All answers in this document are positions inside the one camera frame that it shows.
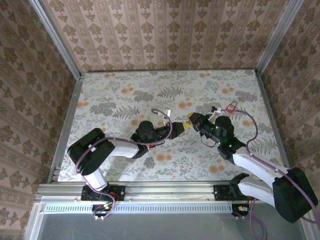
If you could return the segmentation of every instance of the gray leaf pattern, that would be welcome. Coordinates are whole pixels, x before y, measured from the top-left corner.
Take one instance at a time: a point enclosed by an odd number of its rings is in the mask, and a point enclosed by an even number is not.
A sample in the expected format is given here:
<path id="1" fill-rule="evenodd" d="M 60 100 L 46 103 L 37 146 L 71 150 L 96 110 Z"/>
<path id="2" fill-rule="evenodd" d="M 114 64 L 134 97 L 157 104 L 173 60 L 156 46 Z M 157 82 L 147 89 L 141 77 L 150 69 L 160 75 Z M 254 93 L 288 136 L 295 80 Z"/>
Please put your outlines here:
<path id="1" fill-rule="evenodd" d="M 191 112 L 207 114 L 212 106 L 225 109 L 232 101 L 238 101 L 236 109 L 247 111 L 258 123 L 259 135 L 250 149 L 282 164 L 253 70 L 87 73 L 66 149 L 94 128 L 128 139 L 141 121 L 151 121 L 155 128 L 163 126 L 162 117 L 153 114 L 152 108 L 170 108 L 173 122 L 186 123 Z M 234 134 L 242 142 L 255 135 L 247 116 L 237 112 L 222 115 L 231 118 Z M 3 130 L 4 141 L 12 137 L 9 129 Z M 213 145 L 205 137 L 203 142 Z M 74 167 L 66 153 L 58 180 L 83 181 Z M 220 181 L 247 173 L 223 160 L 216 147 L 203 145 L 193 129 L 137 159 L 108 157 L 100 168 L 108 181 Z"/>

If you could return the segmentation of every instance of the wallpaper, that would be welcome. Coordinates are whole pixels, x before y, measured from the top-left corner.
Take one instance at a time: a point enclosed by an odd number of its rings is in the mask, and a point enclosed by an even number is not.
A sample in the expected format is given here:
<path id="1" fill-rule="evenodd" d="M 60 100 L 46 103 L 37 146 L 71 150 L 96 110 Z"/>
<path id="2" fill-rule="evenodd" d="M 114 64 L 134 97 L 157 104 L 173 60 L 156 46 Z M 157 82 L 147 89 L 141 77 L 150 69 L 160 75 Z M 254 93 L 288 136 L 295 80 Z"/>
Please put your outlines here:
<path id="1" fill-rule="evenodd" d="M 75 79 L 28 1 L 0 1 L 0 239 L 22 239 Z"/>
<path id="2" fill-rule="evenodd" d="M 320 199 L 320 1 L 304 1 L 263 78 L 291 166 Z"/>
<path id="3" fill-rule="evenodd" d="M 42 0 L 81 72 L 254 69 L 288 0 Z"/>
<path id="4" fill-rule="evenodd" d="M 171 109 L 173 122 L 188 122 L 192 112 L 207 114 L 212 106 L 226 108 L 236 101 L 257 121 L 258 138 L 249 145 L 271 162 L 282 165 L 270 120 L 254 70 L 180 70 L 87 73 L 75 111 L 67 149 L 94 128 L 107 135 L 129 139 L 140 122 L 162 127 L 152 108 Z M 235 136 L 247 142 L 256 134 L 254 123 L 241 113 L 231 118 Z M 219 181 L 246 172 L 220 156 L 214 142 L 200 138 L 193 128 L 151 149 L 138 159 L 108 157 L 100 169 L 108 181 Z M 65 153 L 59 181 L 83 181 Z"/>

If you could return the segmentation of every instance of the floral tablecloth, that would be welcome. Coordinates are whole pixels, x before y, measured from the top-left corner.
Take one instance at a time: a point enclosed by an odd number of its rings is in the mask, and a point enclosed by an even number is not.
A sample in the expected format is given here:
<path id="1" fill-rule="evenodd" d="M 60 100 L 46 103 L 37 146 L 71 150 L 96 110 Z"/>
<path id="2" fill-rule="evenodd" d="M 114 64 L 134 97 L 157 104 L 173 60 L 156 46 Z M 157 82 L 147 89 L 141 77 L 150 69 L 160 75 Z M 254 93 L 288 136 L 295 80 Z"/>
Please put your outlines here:
<path id="1" fill-rule="evenodd" d="M 151 113 L 151 108 L 170 108 L 173 122 L 187 122 L 188 113 L 206 114 L 212 106 L 226 108 L 232 101 L 257 121 L 259 135 L 249 148 L 282 165 L 253 70 L 87 73 L 66 149 L 94 128 L 128 139 L 143 120 L 163 126 L 162 117 Z M 255 126 L 246 115 L 225 114 L 231 117 L 235 136 L 242 142 L 255 135 Z M 213 144 L 203 138 L 205 144 Z M 65 153 L 58 180 L 82 181 L 74 167 Z M 108 157 L 100 168 L 108 181 L 217 181 L 245 172 L 223 160 L 217 148 L 202 144 L 192 128 L 141 158 Z"/>

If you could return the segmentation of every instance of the beige damask wallpaper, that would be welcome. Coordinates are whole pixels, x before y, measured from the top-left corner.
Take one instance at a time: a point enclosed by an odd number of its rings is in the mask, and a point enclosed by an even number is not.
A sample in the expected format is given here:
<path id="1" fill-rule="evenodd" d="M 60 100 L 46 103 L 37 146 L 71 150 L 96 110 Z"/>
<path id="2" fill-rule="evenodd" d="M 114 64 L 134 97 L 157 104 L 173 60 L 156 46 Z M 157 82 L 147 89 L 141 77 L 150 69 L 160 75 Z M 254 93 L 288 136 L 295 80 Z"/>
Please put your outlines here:
<path id="1" fill-rule="evenodd" d="M 288 0 L 42 0 L 81 72 L 254 69 Z"/>
<path id="2" fill-rule="evenodd" d="M 320 199 L 319 0 L 304 1 L 263 78 L 291 166 Z"/>
<path id="3" fill-rule="evenodd" d="M 26 0 L 0 0 L 0 239 L 22 239 L 75 79 Z"/>

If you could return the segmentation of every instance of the black mounting plate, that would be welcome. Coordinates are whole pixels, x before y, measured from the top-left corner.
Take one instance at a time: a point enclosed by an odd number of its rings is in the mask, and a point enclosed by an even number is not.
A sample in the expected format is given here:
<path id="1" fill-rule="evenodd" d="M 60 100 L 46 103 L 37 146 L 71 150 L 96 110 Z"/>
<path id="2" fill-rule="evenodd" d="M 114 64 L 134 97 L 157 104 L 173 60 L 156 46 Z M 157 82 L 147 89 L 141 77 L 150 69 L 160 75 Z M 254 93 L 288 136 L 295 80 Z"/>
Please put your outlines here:
<path id="1" fill-rule="evenodd" d="M 247 201 L 247 196 L 234 197 L 230 193 L 228 184 L 225 185 L 213 185 L 213 194 L 215 201 Z"/>
<path id="2" fill-rule="evenodd" d="M 119 198 L 116 198 L 115 200 L 118 202 L 123 202 L 125 200 L 125 194 L 126 194 L 126 187 L 121 185 L 110 185 L 107 193 L 115 193 L 119 196 Z M 87 185 L 85 185 L 82 188 L 81 193 L 81 201 L 101 201 L 101 202 L 110 202 L 110 197 L 98 194 L 91 190 L 91 188 Z"/>

